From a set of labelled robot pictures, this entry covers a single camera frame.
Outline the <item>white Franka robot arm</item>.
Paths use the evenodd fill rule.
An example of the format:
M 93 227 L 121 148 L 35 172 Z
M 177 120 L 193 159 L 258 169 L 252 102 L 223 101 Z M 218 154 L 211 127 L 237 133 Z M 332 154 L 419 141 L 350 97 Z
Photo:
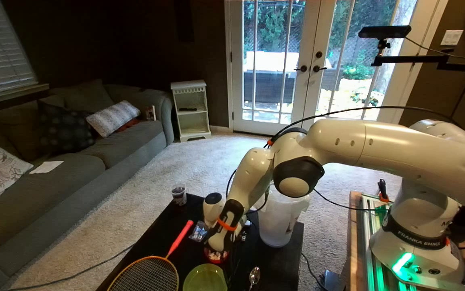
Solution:
M 327 164 L 373 169 L 402 178 L 402 188 L 371 236 L 369 251 L 394 277 L 421 288 L 465 288 L 465 264 L 445 228 L 465 207 L 465 131 L 447 122 L 411 127 L 361 120 L 319 120 L 289 130 L 264 149 L 248 151 L 235 172 L 227 201 L 206 236 L 223 253 L 260 196 L 310 194 Z

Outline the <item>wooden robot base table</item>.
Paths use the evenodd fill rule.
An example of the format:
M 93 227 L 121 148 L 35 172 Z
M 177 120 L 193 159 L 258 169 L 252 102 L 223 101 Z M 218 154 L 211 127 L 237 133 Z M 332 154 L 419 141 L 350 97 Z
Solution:
M 350 193 L 348 207 L 347 291 L 465 291 L 465 243 L 445 238 L 437 251 L 403 246 L 395 259 L 379 262 L 373 243 L 389 204 Z

